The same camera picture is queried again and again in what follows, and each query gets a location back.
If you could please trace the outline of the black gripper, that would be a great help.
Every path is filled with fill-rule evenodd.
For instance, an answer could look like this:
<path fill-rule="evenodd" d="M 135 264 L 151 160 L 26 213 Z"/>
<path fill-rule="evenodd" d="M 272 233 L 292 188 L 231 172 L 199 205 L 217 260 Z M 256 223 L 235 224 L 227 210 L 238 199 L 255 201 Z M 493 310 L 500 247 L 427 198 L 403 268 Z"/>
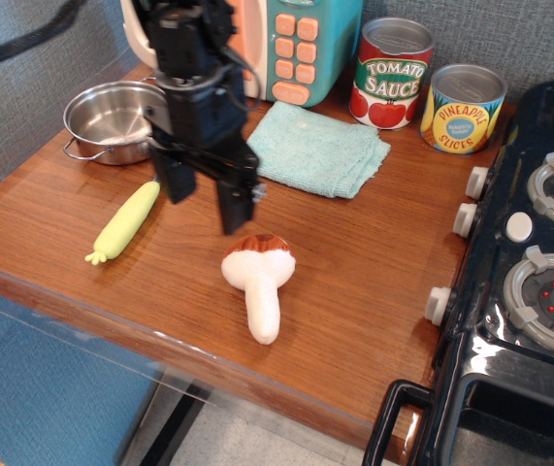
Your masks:
<path fill-rule="evenodd" d="M 168 199 L 178 204 L 196 189 L 196 176 L 216 183 L 222 231 L 233 235 L 254 217 L 265 195 L 259 160 L 242 135 L 249 107 L 240 72 L 208 77 L 154 74 L 164 91 L 162 107 L 147 108 L 149 154 Z"/>

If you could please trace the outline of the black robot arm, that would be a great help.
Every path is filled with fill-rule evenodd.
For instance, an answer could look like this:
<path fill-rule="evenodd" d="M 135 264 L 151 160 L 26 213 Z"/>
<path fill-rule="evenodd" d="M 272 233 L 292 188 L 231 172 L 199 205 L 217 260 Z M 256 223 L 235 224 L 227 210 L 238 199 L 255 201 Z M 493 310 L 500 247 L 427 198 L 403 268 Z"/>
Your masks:
<path fill-rule="evenodd" d="M 224 1 L 135 1 L 156 55 L 154 77 L 164 104 L 146 110 L 149 154 L 173 203 L 190 196 L 197 173 L 216 183 L 224 234 L 252 220 L 264 193 L 259 159 L 242 129 L 249 108 L 245 61 L 228 46 L 233 9 Z"/>

